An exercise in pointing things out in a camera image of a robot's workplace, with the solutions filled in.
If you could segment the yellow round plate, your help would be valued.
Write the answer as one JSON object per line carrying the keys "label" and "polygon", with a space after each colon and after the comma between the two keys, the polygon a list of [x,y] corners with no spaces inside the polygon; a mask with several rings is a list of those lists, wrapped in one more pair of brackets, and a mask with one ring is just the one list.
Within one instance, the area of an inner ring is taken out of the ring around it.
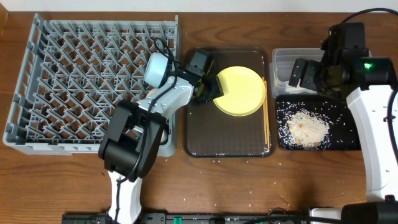
{"label": "yellow round plate", "polygon": [[264,80],[247,67],[233,66],[217,76],[223,96],[215,98],[215,105],[231,116],[247,116],[257,111],[266,97]]}

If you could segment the small white cup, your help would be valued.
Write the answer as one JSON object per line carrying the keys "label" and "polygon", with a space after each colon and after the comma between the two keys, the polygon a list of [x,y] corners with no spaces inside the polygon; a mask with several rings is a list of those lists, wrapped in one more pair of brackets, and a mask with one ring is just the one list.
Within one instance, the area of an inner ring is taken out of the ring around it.
{"label": "small white cup", "polygon": [[161,136],[161,139],[160,139],[160,144],[161,145],[166,144],[168,142],[168,138],[169,138],[169,129],[165,128],[163,130],[163,132],[162,132],[162,136]]}

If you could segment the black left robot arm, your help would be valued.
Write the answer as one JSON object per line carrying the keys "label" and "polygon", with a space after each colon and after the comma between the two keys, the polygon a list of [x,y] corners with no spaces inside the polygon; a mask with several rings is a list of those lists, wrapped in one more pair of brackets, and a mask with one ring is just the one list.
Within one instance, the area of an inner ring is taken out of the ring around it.
{"label": "black left robot arm", "polygon": [[223,96],[212,54],[196,49],[186,65],[171,70],[174,61],[173,54],[153,53],[144,80],[155,92],[137,102],[121,100],[110,119],[98,151],[112,184],[107,223],[134,223],[139,217],[142,180],[157,158],[167,120],[190,102]]}

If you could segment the light blue bowl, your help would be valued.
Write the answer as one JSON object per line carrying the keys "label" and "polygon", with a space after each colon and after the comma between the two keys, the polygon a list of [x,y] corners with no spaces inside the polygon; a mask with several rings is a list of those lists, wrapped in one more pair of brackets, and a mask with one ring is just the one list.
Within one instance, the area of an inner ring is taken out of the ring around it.
{"label": "light blue bowl", "polygon": [[168,58],[161,53],[153,53],[147,63],[144,81],[154,88],[159,88],[165,78],[168,67]]}

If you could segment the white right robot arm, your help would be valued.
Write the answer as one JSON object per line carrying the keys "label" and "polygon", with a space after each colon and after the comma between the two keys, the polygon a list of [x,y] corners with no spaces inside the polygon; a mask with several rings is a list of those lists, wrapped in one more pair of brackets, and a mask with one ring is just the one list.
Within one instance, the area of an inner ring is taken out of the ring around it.
{"label": "white right robot arm", "polygon": [[391,59],[372,57],[364,24],[331,26],[322,59],[298,58],[290,86],[346,100],[366,169],[366,202],[345,205],[339,223],[397,223],[397,75]]}

